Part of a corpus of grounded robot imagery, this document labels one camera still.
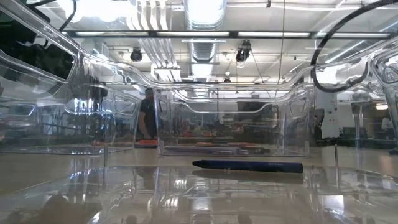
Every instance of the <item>ventilation duct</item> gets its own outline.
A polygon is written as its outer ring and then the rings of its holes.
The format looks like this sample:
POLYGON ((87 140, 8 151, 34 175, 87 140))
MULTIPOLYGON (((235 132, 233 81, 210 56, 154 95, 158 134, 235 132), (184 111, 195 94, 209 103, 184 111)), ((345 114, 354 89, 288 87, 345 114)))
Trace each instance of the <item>ventilation duct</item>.
MULTIPOLYGON (((226 0, 184 0, 184 7, 190 30, 218 30, 223 24, 226 0)), ((211 75, 216 49, 217 43, 190 43, 191 71, 195 78, 211 75)))

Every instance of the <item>orange object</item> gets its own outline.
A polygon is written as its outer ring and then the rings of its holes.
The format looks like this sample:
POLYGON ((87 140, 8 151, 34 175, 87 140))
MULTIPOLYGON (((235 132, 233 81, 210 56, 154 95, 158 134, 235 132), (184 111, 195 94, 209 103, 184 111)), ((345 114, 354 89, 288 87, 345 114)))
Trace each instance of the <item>orange object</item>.
POLYGON ((247 147, 247 146, 256 146, 257 144, 254 143, 247 143, 247 142, 232 142, 228 143, 229 146, 241 146, 241 147, 247 147))
POLYGON ((157 140, 140 140, 139 144, 143 146, 156 146, 157 140))
POLYGON ((213 146, 214 144, 211 142, 198 142, 195 145, 196 146, 213 146))

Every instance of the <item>black t-shirt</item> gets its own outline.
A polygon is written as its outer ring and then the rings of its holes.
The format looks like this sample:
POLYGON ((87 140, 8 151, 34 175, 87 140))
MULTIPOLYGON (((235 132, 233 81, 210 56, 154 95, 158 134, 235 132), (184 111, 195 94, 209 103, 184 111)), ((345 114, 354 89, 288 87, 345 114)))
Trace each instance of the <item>black t-shirt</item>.
POLYGON ((155 106, 153 102, 148 99, 141 101, 140 112, 145 113, 144 122, 147 132, 150 136, 156 135, 156 120, 155 120, 155 106))

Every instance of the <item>black cable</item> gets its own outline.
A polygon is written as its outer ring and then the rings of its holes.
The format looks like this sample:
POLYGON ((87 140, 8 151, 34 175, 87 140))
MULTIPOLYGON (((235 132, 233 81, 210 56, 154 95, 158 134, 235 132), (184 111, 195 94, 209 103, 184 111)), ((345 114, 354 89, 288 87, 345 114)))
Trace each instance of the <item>black cable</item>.
POLYGON ((253 55, 254 64, 256 65, 257 72, 259 72, 259 76, 260 76, 260 78, 261 78, 261 82, 264 84, 264 79, 262 78, 261 72, 260 72, 260 70, 259 70, 259 67, 258 67, 257 62, 256 62, 256 58, 254 57, 254 54, 253 54, 253 51, 252 51, 252 50, 251 50, 251 55, 253 55))
POLYGON ((323 49, 323 47, 330 40, 330 38, 333 36, 333 34, 335 34, 347 22, 349 22, 350 20, 354 19, 355 17, 358 17, 358 16, 364 14, 365 12, 368 12, 368 11, 371 11, 373 9, 376 9, 376 8, 379 8, 379 7, 383 7, 383 6, 386 6, 386 5, 394 4, 394 3, 397 3, 397 2, 398 2, 398 0, 379 0, 377 2, 368 4, 367 6, 361 7, 359 9, 355 10, 354 12, 352 12, 351 14, 349 14, 348 16, 344 17, 335 26, 333 26, 333 28, 331 28, 327 32, 327 34, 324 36, 322 41, 319 43, 317 49, 313 53, 312 59, 311 59, 311 65, 313 66, 313 68, 311 69, 311 78, 313 78, 313 83, 319 90, 324 91, 326 93, 338 93, 340 91, 345 91, 345 90, 351 88, 352 86, 354 86, 356 84, 361 83, 366 78, 366 75, 368 75, 368 65, 367 64, 366 64, 366 68, 365 68, 365 71, 362 74, 362 76, 360 76, 359 78, 354 79, 354 80, 348 80, 346 82, 345 86, 341 86, 341 87, 338 87, 338 88, 323 87, 323 86, 321 86, 321 84, 319 83, 319 81, 317 79, 317 70, 316 70, 315 65, 317 64, 317 60, 318 60, 319 54, 320 54, 321 50, 323 49))
MULTIPOLYGON (((51 2, 54 2, 56 0, 43 0, 37 3, 33 3, 33 4, 29 4, 28 6, 30 7, 37 7, 37 6, 42 6, 51 2)), ((62 32, 64 30, 64 28, 70 23, 70 21, 73 19, 73 17, 76 14, 76 10, 77 10, 77 3, 76 0, 72 0, 73 1, 73 12, 72 14, 69 15, 68 19, 62 24, 62 26, 60 27, 59 31, 62 32)), ((46 48, 46 46, 49 44, 48 40, 45 40, 45 43, 43 45, 43 47, 46 48)))
POLYGON ((28 4, 28 6, 37 7, 37 6, 42 6, 42 5, 45 5, 45 4, 54 2, 54 1, 56 1, 56 0, 43 0, 43 1, 36 2, 36 3, 28 4))
POLYGON ((73 16, 75 16, 75 14, 76 14, 77 3, 76 3, 76 0, 72 0, 72 1, 73 1, 73 12, 72 12, 72 14, 69 15, 68 19, 60 27, 60 29, 59 29, 60 32, 62 32, 64 30, 64 28, 70 23, 70 21, 73 19, 73 16))

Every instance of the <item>pipe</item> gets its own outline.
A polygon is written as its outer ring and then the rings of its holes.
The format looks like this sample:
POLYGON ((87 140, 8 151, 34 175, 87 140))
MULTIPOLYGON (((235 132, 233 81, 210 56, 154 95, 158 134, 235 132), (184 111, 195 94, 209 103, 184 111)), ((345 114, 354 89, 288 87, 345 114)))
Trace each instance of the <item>pipe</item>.
MULTIPOLYGON (((223 24, 226 0, 184 0, 185 18, 190 30, 218 30, 223 24)), ((217 43, 191 43, 191 61, 214 62, 217 43)), ((205 78, 211 75, 213 65, 193 64, 194 76, 205 78)))
MULTIPOLYGON (((132 29, 132 30, 141 30, 141 25, 139 24, 138 21, 138 10, 137 10, 137 1, 136 0, 130 0, 131 6, 132 6, 132 14, 131 17, 126 18, 126 24, 127 26, 132 29)), ((156 60, 154 57, 154 52, 150 46, 148 46, 147 40, 142 40, 138 39, 139 45, 145 50, 147 53, 149 59, 151 62, 157 67, 160 68, 162 67, 162 64, 156 60)))
MULTIPOLYGON (((157 25, 156 1, 151 0, 149 3, 150 3, 150 25, 152 26, 152 28, 154 30, 159 30, 159 26, 157 25)), ((166 56, 167 67, 169 67, 169 68, 173 67, 170 55, 169 55, 169 53, 167 51, 167 47, 165 46, 165 43, 164 43, 164 39, 158 39, 157 41, 159 42, 159 44, 162 47, 163 52, 166 56)))
MULTIPOLYGON (((140 18, 141 26, 144 28, 144 30, 149 30, 149 26, 148 26, 148 22, 147 22, 147 1, 140 0, 140 3, 141 3, 141 18, 140 18)), ((156 60, 158 60, 162 64, 162 67, 165 68, 166 62, 163 59, 162 52, 160 52, 159 48, 157 47, 158 44, 156 43, 156 40, 151 38, 149 41, 152 44, 149 47, 154 49, 154 52, 155 52, 154 56, 155 56, 156 60)))
MULTIPOLYGON (((167 21, 166 21, 166 1, 165 0, 160 0, 160 26, 162 27, 162 30, 168 30, 169 28, 167 27, 167 21)), ((177 65, 177 59, 174 55, 174 51, 173 51, 173 45, 172 45, 172 41, 170 40, 170 38, 165 39, 166 42, 166 47, 167 47, 167 51, 169 52, 170 55, 170 59, 173 63, 173 68, 178 68, 177 65)))

